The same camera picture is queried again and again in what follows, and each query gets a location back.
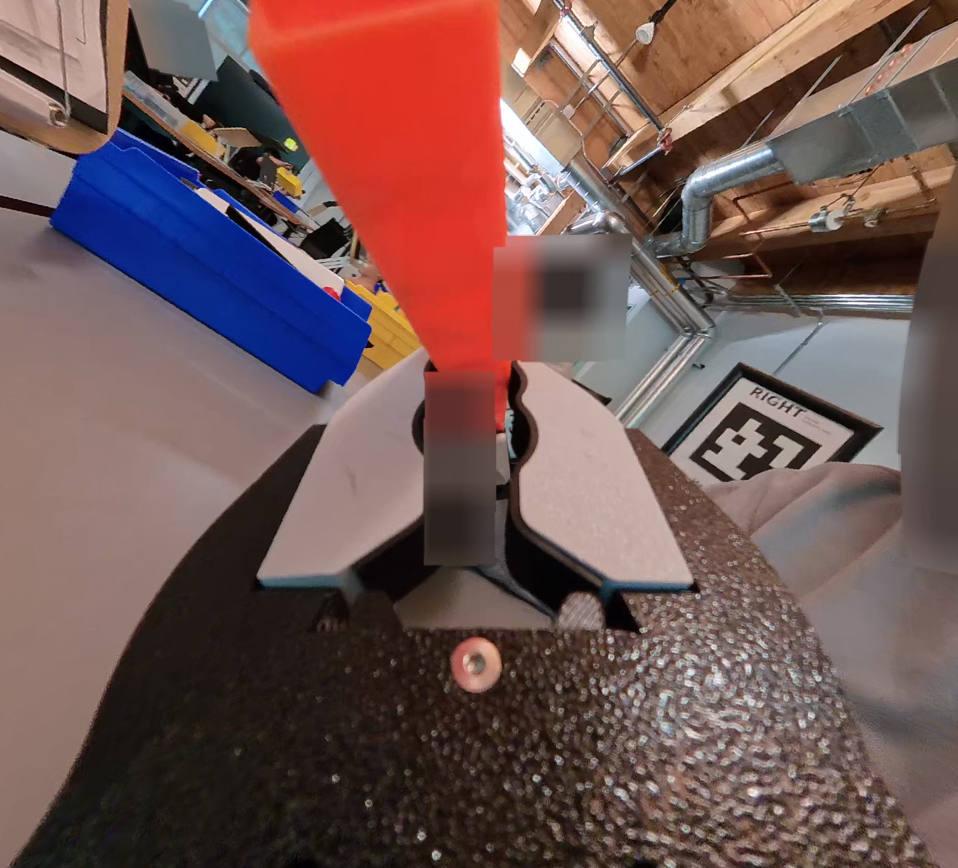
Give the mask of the round metal duct pipe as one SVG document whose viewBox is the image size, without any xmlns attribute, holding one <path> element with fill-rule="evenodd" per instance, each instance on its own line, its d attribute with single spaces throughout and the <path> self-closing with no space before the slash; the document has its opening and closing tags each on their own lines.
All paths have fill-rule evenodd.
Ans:
<svg viewBox="0 0 958 868">
<path fill-rule="evenodd" d="M 682 225 L 675 233 L 649 237 L 645 247 L 658 259 L 701 251 L 712 233 L 712 208 L 720 194 L 785 172 L 784 163 L 766 143 L 755 143 L 698 167 L 682 194 Z"/>
</svg>

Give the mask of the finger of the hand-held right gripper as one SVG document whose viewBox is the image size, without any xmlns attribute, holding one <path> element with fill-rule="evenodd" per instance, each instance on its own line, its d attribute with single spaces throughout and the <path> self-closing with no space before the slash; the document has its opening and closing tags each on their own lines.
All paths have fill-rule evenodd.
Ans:
<svg viewBox="0 0 958 868">
<path fill-rule="evenodd" d="M 441 567 L 393 604 L 407 630 L 547 630 L 553 620 L 474 569 Z"/>
</svg>

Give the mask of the wooden document stand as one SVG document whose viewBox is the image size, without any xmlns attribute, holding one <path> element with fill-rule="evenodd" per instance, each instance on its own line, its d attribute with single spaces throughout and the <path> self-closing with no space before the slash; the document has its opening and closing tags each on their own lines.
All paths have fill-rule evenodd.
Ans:
<svg viewBox="0 0 958 868">
<path fill-rule="evenodd" d="M 57 152 L 115 132 L 128 0 L 1 0 L 1 126 Z"/>
</svg>

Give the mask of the framed black and white poster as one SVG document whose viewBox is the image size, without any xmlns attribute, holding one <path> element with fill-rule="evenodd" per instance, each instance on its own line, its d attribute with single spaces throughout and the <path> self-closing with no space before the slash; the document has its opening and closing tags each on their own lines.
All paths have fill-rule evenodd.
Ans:
<svg viewBox="0 0 958 868">
<path fill-rule="evenodd" d="M 773 469 L 848 463 L 882 427 L 738 363 L 669 438 L 665 455 L 702 487 Z"/>
</svg>

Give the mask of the grey desk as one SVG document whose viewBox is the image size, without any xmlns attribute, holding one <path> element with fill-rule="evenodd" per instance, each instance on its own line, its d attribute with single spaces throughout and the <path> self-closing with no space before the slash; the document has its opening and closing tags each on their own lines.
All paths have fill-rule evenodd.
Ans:
<svg viewBox="0 0 958 868">
<path fill-rule="evenodd" d="M 381 372 L 311 395 L 50 228 L 75 163 L 2 132 L 2 866 L 185 553 Z"/>
</svg>

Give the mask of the blue plastic bin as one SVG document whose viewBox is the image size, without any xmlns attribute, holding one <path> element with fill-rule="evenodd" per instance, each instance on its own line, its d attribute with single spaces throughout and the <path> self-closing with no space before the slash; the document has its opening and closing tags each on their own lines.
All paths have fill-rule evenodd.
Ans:
<svg viewBox="0 0 958 868">
<path fill-rule="evenodd" d="M 371 310 L 340 276 L 125 131 L 78 157 L 51 224 L 311 393 L 367 348 Z"/>
</svg>

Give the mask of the yellow plastic bin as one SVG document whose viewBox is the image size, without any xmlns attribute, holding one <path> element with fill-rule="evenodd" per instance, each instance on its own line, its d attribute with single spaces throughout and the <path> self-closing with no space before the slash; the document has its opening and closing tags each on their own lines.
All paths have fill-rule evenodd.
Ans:
<svg viewBox="0 0 958 868">
<path fill-rule="evenodd" d="M 395 298 L 385 289 L 371 292 L 366 287 L 347 280 L 345 286 L 370 307 L 371 335 L 363 353 L 381 370 L 388 370 L 422 347 L 411 324 Z"/>
</svg>

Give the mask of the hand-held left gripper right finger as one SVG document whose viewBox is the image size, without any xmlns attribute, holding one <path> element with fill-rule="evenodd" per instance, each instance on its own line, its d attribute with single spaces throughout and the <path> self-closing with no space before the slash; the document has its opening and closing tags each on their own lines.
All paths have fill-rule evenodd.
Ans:
<svg viewBox="0 0 958 868">
<path fill-rule="evenodd" d="M 579 384 L 514 365 L 530 441 L 513 475 L 515 526 L 598 593 L 685 591 L 693 575 L 629 435 Z"/>
</svg>

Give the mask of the rectangular metal air duct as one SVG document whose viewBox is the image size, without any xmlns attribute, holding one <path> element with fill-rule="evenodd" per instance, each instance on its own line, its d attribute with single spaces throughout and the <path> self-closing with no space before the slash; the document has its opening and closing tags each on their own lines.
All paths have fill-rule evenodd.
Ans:
<svg viewBox="0 0 958 868">
<path fill-rule="evenodd" d="M 767 138 L 797 184 L 957 139 L 957 24 L 808 97 Z"/>
</svg>

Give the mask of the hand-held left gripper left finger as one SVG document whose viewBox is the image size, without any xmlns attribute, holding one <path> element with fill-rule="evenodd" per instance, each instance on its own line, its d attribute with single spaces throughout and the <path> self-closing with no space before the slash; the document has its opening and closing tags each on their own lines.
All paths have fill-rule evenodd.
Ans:
<svg viewBox="0 0 958 868">
<path fill-rule="evenodd" d="M 267 588 L 359 590 L 359 566 L 422 520 L 413 419 L 426 359 L 403 359 L 352 395 L 321 438 L 257 572 Z"/>
</svg>

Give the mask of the orange segmented bar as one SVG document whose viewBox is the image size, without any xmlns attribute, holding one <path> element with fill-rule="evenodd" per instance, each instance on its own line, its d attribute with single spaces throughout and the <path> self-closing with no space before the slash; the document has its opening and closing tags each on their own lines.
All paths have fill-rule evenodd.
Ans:
<svg viewBox="0 0 958 868">
<path fill-rule="evenodd" d="M 287 117 L 438 371 L 509 363 L 492 342 L 507 236 L 498 0 L 249 0 Z"/>
</svg>

